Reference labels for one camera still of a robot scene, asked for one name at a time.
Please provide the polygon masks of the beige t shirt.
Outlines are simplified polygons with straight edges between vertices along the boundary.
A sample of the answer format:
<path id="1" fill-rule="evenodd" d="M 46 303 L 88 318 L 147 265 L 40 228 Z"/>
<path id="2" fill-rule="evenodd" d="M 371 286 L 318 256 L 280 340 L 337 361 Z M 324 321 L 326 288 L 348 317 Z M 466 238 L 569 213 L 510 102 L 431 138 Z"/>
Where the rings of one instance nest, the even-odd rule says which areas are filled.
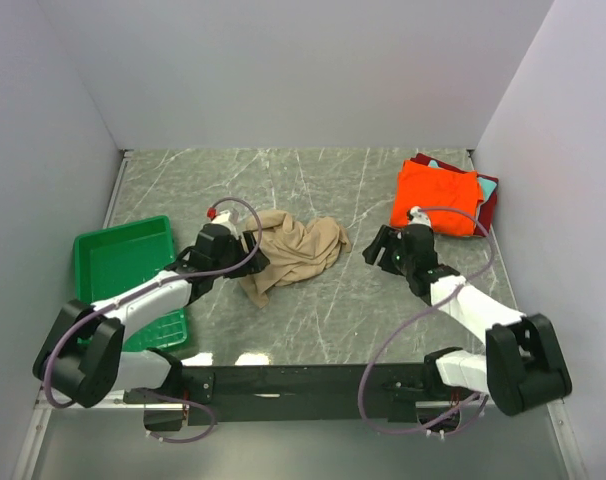
<path id="1" fill-rule="evenodd" d="M 347 229 L 332 217 L 318 217 L 304 224 L 283 210 L 263 210 L 244 223 L 260 243 L 269 265 L 246 276 L 240 286 L 257 307 L 269 303 L 268 291 L 318 276 L 332 267 L 352 244 Z"/>

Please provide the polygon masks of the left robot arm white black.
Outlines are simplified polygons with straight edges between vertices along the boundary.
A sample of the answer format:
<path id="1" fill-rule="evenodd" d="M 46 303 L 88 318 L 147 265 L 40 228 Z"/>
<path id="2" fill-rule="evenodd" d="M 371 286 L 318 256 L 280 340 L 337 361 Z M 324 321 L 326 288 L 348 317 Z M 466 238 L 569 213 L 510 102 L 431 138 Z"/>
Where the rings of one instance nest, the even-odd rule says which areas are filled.
<path id="1" fill-rule="evenodd" d="M 86 304 L 62 306 L 33 366 L 46 398 L 56 408 L 89 408 L 114 390 L 146 389 L 159 401 L 176 399 L 183 388 L 180 361 L 158 350 L 127 353 L 124 343 L 167 313 L 208 293 L 216 279 L 261 272 L 268 260 L 261 232 L 236 233 L 227 224 L 209 223 L 193 246 L 151 280 L 122 294 Z"/>

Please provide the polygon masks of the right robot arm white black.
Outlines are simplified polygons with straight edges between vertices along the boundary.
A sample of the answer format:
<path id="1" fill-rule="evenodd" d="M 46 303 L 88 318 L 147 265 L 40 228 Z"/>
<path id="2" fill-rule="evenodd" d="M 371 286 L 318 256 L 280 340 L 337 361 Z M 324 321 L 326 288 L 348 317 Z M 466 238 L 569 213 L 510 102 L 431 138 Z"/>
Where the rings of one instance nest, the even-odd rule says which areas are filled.
<path id="1" fill-rule="evenodd" d="M 488 395 L 502 413 L 515 416 L 571 394 L 572 380 L 551 321 L 499 303 L 441 263 L 431 227 L 384 225 L 363 258 L 404 277 L 415 296 L 456 320 L 484 346 L 481 354 L 451 347 L 426 355 L 419 386 L 430 397 L 443 399 L 455 388 L 467 389 Z"/>

